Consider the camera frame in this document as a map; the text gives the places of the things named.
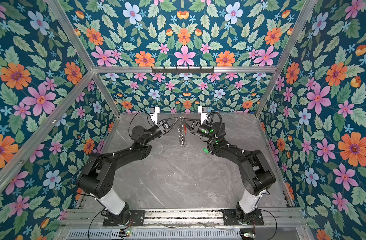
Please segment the metal key organizer red handle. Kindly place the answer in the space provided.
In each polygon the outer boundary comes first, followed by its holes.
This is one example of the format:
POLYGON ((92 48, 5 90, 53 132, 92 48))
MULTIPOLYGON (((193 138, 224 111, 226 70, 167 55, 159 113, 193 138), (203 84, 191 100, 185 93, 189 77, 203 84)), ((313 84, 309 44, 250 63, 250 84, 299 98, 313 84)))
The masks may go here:
POLYGON ((184 148, 187 145, 187 138, 186 138, 186 125, 184 123, 184 117, 180 117, 180 125, 178 128, 178 137, 180 146, 184 148))

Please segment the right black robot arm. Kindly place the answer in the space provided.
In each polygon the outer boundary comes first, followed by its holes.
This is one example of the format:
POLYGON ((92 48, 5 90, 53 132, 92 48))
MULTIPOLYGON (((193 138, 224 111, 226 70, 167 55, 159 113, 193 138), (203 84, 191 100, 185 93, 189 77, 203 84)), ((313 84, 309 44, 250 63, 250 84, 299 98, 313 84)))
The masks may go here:
POLYGON ((209 154, 227 159, 239 167, 245 191, 236 205, 236 218, 242 225, 252 222, 258 215, 259 201, 271 194, 269 188, 276 182, 262 151, 243 150, 227 141, 226 124, 217 112, 210 113, 206 120, 181 117, 180 121, 184 130, 205 138, 209 154))

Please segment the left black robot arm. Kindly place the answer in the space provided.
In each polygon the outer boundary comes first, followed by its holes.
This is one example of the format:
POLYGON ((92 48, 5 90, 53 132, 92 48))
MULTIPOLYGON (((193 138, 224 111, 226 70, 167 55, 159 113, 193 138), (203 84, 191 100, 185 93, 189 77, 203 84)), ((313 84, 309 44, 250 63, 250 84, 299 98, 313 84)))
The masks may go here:
POLYGON ((129 204, 122 200, 114 189, 116 171, 132 162, 143 160, 151 153, 150 142, 170 132, 179 118, 160 120, 146 129, 136 126, 132 129, 133 144, 123 150, 106 154, 93 154, 83 166, 77 186, 86 195, 92 196, 104 206, 105 216, 113 218, 118 225, 130 221, 129 204))

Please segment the black hook rail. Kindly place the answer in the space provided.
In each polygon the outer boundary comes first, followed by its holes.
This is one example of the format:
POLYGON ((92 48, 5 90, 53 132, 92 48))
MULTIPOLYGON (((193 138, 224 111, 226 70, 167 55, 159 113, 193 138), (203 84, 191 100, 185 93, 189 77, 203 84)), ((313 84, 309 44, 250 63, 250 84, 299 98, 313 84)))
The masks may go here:
POLYGON ((212 74, 214 67, 151 67, 154 74, 212 74))

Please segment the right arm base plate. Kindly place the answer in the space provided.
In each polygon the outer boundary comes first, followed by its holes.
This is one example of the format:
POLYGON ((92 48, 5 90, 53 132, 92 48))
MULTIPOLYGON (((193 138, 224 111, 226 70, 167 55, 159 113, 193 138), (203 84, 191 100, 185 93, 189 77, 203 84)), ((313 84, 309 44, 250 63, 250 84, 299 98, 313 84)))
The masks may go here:
POLYGON ((238 209, 221 209, 225 226, 263 226, 264 219, 262 212, 259 209, 252 211, 249 214, 238 209))

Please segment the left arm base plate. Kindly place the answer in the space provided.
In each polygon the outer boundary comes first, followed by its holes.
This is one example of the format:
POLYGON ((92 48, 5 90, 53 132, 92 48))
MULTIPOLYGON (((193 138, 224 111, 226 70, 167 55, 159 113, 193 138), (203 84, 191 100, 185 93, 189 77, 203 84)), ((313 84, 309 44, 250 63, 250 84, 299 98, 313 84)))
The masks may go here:
POLYGON ((105 227, 139 227, 144 223, 145 213, 143 210, 124 210, 119 215, 114 215, 104 210, 101 215, 104 217, 105 227))

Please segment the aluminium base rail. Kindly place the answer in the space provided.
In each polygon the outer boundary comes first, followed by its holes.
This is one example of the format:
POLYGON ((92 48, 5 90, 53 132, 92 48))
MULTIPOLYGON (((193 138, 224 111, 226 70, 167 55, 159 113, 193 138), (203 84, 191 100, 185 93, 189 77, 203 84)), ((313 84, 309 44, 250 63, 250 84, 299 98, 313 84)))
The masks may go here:
MULTIPOLYGON (((69 210, 61 227, 119 227, 99 209, 69 210)), ((234 209, 143 209, 132 210, 125 227, 204 227, 204 228, 301 228, 308 221, 299 208, 262 208, 245 223, 238 221, 234 209)))

